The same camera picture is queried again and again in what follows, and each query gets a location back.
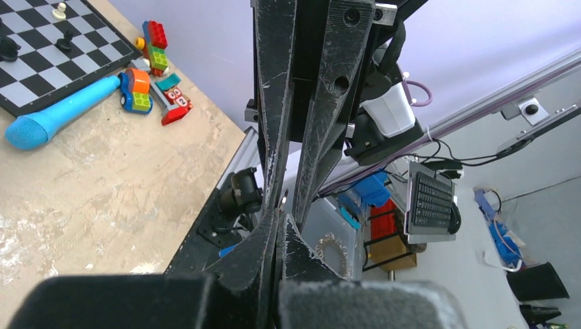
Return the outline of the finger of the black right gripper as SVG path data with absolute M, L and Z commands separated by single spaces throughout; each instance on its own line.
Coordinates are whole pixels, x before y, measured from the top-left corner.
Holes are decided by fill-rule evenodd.
M 374 1 L 329 3 L 295 184 L 293 217 L 299 229 L 315 195 L 341 159 L 347 124 L 340 116 L 363 57 L 374 9 Z
M 256 64 L 266 162 L 262 211 L 277 208 L 288 159 L 297 2 L 255 1 Z

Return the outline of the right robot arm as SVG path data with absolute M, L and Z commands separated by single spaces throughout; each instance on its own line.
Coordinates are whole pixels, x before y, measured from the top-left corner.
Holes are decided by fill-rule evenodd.
M 301 143 L 297 224 L 343 155 L 372 165 L 421 135 L 397 61 L 421 1 L 252 1 L 264 172 L 261 224 L 276 226 L 289 144 Z

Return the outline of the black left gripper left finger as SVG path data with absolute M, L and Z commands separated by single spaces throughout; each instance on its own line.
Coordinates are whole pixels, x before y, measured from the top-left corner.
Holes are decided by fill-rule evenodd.
M 196 274 L 58 276 L 35 286 L 10 328 L 268 328 L 278 212 Z

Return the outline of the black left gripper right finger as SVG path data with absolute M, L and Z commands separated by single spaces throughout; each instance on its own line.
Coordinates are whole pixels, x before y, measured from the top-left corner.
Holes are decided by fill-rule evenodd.
M 280 216 L 277 328 L 467 328 L 459 301 L 427 281 L 342 279 Z

